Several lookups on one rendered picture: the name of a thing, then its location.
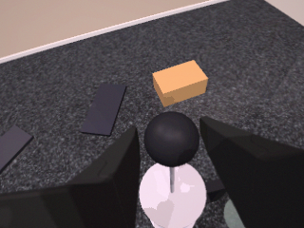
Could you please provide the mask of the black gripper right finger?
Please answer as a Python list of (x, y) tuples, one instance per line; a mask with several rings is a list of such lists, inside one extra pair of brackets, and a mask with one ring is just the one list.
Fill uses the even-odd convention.
[(209, 117), (199, 131), (245, 228), (304, 228), (304, 149)]

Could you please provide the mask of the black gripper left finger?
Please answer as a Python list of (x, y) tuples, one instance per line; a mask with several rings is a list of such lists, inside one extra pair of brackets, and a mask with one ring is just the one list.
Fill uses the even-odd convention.
[(135, 228), (140, 169), (129, 127), (65, 185), (0, 193), (0, 228)]

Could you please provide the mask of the glass french press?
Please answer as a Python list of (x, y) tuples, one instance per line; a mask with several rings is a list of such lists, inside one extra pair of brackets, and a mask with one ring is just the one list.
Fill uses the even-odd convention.
[(227, 192), (220, 179), (204, 182), (187, 164), (200, 146), (195, 123), (182, 113), (163, 112), (147, 125), (144, 146), (156, 164), (142, 178), (142, 209), (155, 228), (192, 228), (204, 205)]

